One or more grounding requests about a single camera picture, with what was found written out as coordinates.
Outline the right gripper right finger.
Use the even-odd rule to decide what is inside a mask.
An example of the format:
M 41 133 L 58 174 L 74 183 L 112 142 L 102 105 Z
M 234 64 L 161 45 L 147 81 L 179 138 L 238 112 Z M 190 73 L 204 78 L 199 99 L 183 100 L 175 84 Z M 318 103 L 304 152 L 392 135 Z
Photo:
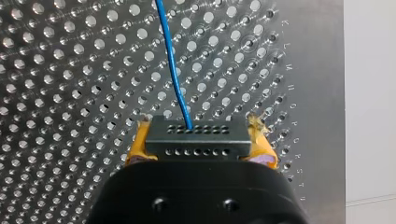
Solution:
M 247 132 L 251 146 L 249 154 L 241 160 L 256 162 L 273 170 L 277 169 L 278 156 L 266 137 L 269 130 L 259 116 L 252 113 L 247 115 Z

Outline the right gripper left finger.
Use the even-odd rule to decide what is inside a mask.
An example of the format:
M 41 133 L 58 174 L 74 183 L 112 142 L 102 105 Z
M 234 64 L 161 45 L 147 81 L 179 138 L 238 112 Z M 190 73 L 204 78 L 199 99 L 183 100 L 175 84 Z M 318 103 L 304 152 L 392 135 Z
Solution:
M 150 120 L 147 117 L 143 117 L 137 123 L 137 130 L 135 139 L 130 146 L 130 150 L 127 153 L 125 165 L 132 165 L 143 161 L 156 161 L 158 157 L 155 155 L 149 155 L 146 150 L 146 139 L 149 133 Z

